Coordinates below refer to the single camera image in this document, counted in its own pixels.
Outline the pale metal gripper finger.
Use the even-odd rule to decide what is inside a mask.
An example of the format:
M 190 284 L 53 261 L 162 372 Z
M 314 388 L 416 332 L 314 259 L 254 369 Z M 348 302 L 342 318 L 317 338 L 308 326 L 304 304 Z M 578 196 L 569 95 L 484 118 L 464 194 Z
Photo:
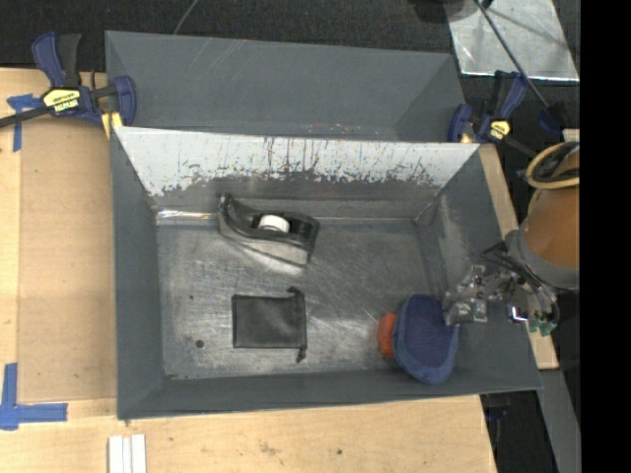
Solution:
M 486 323 L 488 302 L 480 298 L 446 297 L 443 301 L 443 319 L 447 325 Z
M 480 264 L 472 265 L 465 276 L 456 286 L 456 290 L 466 296 L 478 296 L 486 289 L 486 267 Z

